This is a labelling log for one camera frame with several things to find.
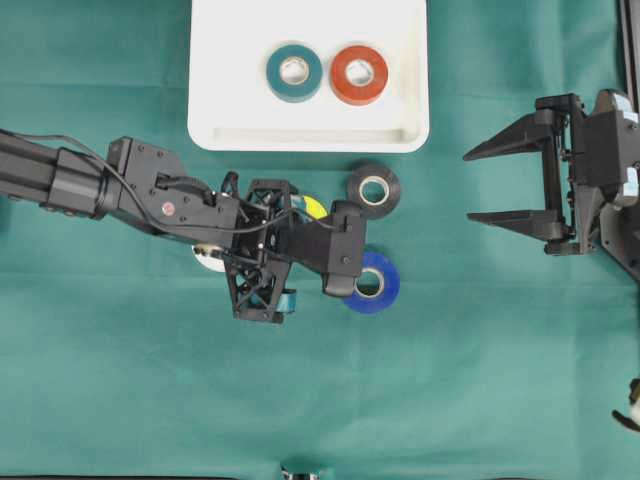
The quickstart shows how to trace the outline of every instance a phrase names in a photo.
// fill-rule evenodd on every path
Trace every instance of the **screw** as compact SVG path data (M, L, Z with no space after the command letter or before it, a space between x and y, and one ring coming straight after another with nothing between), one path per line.
M173 217L176 213L176 206L171 202L166 202L162 205L162 213L167 217Z

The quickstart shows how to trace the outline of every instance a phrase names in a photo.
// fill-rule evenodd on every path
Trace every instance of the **tape roll center hole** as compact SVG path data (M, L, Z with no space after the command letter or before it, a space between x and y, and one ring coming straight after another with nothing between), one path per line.
M280 78L287 85L302 85L309 75L309 64L303 58L288 57L280 64Z
M378 270L365 268L356 281L356 291L364 298L376 298L384 291L384 276Z
M380 177L367 177L360 184L362 201L372 207L382 205L389 199L389 184Z
M366 87L375 77L373 66L366 60L353 60L345 69L347 80L354 87Z

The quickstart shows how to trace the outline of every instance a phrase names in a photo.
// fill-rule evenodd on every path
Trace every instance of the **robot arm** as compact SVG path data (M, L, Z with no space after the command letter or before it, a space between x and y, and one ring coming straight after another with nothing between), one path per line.
M213 192L186 175L176 154L132 138L113 142L106 161L79 143L85 153L30 139L60 138L0 130L0 194L70 217L111 215L221 258L236 318L282 323L295 303L285 288L294 262L318 273L327 295L354 291L366 236L355 204L336 201L328 217L309 219L284 180L254 180L241 198L237 174Z

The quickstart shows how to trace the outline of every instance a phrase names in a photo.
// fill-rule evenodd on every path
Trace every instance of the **tape roll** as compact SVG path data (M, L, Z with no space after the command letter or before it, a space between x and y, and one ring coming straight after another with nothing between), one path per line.
M365 189L369 184L382 187L381 199L368 199ZM357 169L347 182L347 198L362 207L362 215L377 220L389 215L400 203L402 186L395 173L382 165L365 165Z
M302 198L304 198L304 208L306 212L316 220L320 220L321 218L329 215L329 212L324 208L324 205L315 198L310 197L309 195L304 195Z
M222 260L212 257L210 254L203 254L202 248L193 246L191 247L191 250L193 251L193 255L196 257L198 263L204 268L216 273L225 273L227 271Z
M304 102L320 88L322 62L307 47L284 46L269 58L267 81L273 93L281 100L290 103Z
M309 195L291 195L291 206L304 210L316 220L320 220L329 215L324 205Z
M251 296L250 302L254 306L263 305L260 298L255 293ZM296 305L298 303L298 294L295 290L283 290L276 306L276 312L278 313L295 313Z
M356 290L344 303L351 310L363 313L378 313L391 307L400 293L400 275L391 261L381 253L365 252L362 272L373 273L378 277L379 289L375 293Z
M331 86L336 96L355 106L376 101L389 81L389 68L373 48L357 45L342 50L331 65Z
M295 290L285 290L280 296L278 307L276 311L279 313L294 313L296 311L296 304L298 303L298 295Z

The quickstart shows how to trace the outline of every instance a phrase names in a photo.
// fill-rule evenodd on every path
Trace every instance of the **black tape roll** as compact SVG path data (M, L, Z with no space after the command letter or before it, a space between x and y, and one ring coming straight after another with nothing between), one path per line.
M377 183L384 190L380 201L369 201L364 197L368 183ZM362 207L362 214L368 220L377 220L389 215L400 203L402 187L396 174L382 165L365 165L357 169L347 183L347 197Z

